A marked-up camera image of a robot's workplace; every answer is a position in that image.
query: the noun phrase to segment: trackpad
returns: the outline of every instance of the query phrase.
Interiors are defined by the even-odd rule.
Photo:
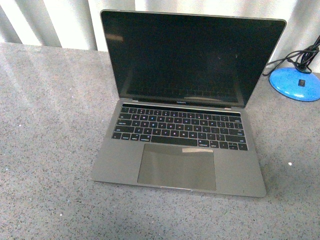
[[[192,190],[216,190],[212,149],[145,144],[139,184]]]

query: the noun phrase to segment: laptop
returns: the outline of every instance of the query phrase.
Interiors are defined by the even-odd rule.
[[[94,181],[264,197],[245,106],[281,19],[103,10],[119,94]]]

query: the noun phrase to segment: laptop screen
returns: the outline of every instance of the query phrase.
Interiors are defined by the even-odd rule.
[[[115,10],[101,19],[120,98],[241,108],[286,25]]]

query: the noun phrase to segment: speckled granite surface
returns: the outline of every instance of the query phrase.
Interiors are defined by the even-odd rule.
[[[1,240],[319,239],[320,101],[258,83],[264,198],[93,182],[116,101],[107,53],[0,43]]]

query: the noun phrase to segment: curtain fold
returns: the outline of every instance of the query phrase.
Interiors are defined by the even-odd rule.
[[[0,0],[0,42],[108,51],[103,9],[284,19],[271,60],[308,47],[320,34],[319,0]],[[320,57],[310,67],[320,73]]]

